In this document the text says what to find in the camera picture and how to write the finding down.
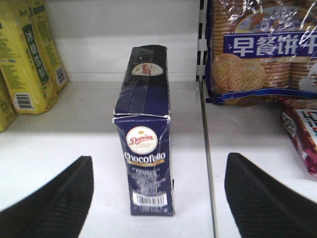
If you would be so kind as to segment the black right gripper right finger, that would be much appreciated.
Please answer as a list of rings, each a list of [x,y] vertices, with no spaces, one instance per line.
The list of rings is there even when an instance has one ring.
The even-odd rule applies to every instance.
[[[224,189],[243,238],[315,238],[317,204],[239,153],[229,153]]]

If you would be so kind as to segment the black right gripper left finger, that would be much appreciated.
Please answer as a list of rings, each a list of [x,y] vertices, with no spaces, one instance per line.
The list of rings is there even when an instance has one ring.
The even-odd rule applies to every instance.
[[[77,238],[94,192],[93,163],[81,156],[59,175],[0,213],[2,238]]]

